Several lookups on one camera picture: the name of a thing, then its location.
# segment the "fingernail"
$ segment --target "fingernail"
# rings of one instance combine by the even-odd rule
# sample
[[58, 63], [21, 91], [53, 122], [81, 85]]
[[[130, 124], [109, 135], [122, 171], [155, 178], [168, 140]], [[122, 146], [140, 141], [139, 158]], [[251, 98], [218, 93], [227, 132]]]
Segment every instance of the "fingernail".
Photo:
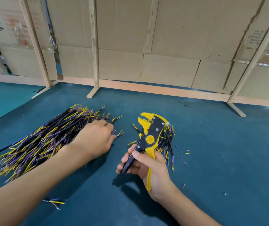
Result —
[[139, 154], [140, 154], [140, 153], [139, 153], [138, 151], [133, 151], [133, 152], [132, 152], [133, 157], [138, 157]]

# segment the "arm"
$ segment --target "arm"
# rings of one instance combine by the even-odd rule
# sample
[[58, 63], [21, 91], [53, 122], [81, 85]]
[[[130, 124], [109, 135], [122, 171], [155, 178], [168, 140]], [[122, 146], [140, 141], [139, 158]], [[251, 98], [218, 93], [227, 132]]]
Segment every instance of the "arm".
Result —
[[173, 184], [161, 153], [155, 151], [155, 159], [153, 159], [146, 154], [133, 151], [135, 146], [136, 145], [133, 145], [129, 148], [128, 152], [122, 158], [121, 163], [117, 166], [118, 174], [121, 172], [124, 163], [132, 153], [136, 161], [133, 162], [127, 173], [139, 175], [146, 186], [148, 169], [150, 167], [152, 169], [152, 190], [148, 192], [151, 198], [160, 203], [181, 226], [220, 226], [220, 224], [194, 205], [194, 203], [183, 195]]
[[66, 176], [107, 152], [113, 125], [93, 121], [54, 157], [0, 188], [0, 226], [21, 224], [49, 191]]

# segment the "yellow adjustment knob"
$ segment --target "yellow adjustment knob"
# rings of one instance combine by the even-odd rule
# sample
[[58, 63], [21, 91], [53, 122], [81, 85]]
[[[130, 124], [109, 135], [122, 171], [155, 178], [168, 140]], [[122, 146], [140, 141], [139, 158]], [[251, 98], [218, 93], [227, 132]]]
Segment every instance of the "yellow adjustment knob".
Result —
[[154, 137], [152, 135], [149, 135], [146, 137], [146, 142], [148, 144], [153, 144], [154, 143]]

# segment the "hand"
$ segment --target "hand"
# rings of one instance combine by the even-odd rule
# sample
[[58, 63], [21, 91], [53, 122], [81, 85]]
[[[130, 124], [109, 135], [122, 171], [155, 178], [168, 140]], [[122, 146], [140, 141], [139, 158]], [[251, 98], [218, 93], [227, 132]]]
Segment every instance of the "hand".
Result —
[[113, 128], [114, 126], [106, 124], [105, 120], [94, 120], [85, 125], [75, 139], [65, 146], [66, 149], [61, 151], [75, 156], [80, 168], [110, 149], [112, 142], [117, 138], [116, 135], [111, 135]]
[[128, 152], [123, 156], [121, 163], [117, 166], [117, 173], [121, 173], [124, 164], [128, 160], [130, 154], [136, 159], [127, 173], [132, 173], [140, 176], [145, 187], [147, 186], [147, 176], [149, 167], [152, 169], [151, 174], [151, 191], [148, 191], [150, 197], [156, 202], [160, 202], [165, 196], [173, 192], [176, 188], [170, 180], [168, 169], [161, 153], [154, 150], [155, 159], [147, 154], [134, 151], [136, 144], [128, 149]]

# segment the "blue work mat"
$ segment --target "blue work mat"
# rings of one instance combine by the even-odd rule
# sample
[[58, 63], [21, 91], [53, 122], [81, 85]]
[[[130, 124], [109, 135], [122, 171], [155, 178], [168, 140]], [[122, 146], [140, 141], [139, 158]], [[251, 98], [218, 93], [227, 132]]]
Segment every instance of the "blue work mat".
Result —
[[125, 134], [110, 152], [48, 195], [68, 199], [61, 210], [41, 203], [24, 225], [177, 225], [137, 176], [115, 172], [126, 145], [138, 139], [132, 123], [138, 124], [142, 112], [159, 114], [175, 126], [170, 177], [199, 208], [224, 226], [269, 225], [269, 109], [239, 105], [247, 115], [241, 118], [223, 102], [104, 88], [88, 99], [91, 89], [59, 83], [0, 118], [1, 149], [74, 104], [105, 105], [112, 118], [123, 116], [115, 129]]

